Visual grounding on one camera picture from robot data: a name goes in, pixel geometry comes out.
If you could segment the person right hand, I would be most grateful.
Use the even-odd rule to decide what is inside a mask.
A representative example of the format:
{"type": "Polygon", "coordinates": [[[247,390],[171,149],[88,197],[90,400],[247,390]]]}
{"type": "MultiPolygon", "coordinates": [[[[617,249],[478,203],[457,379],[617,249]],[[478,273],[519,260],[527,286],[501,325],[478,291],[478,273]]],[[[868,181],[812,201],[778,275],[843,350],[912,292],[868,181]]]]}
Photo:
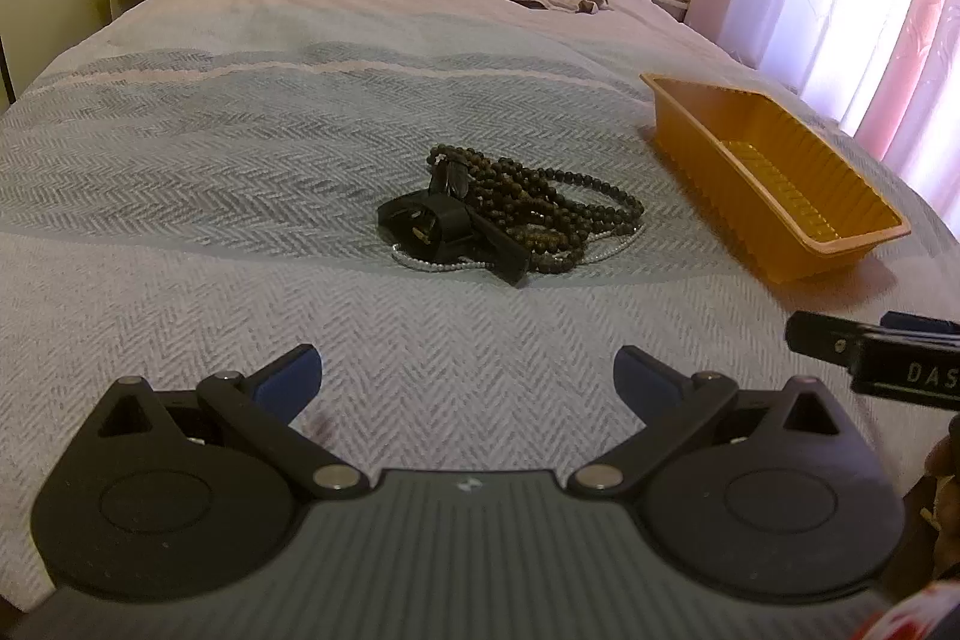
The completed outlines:
{"type": "Polygon", "coordinates": [[[924,474],[903,498],[907,526],[882,575],[892,598],[911,596],[934,580],[958,578],[958,417],[926,456],[924,474]]]}

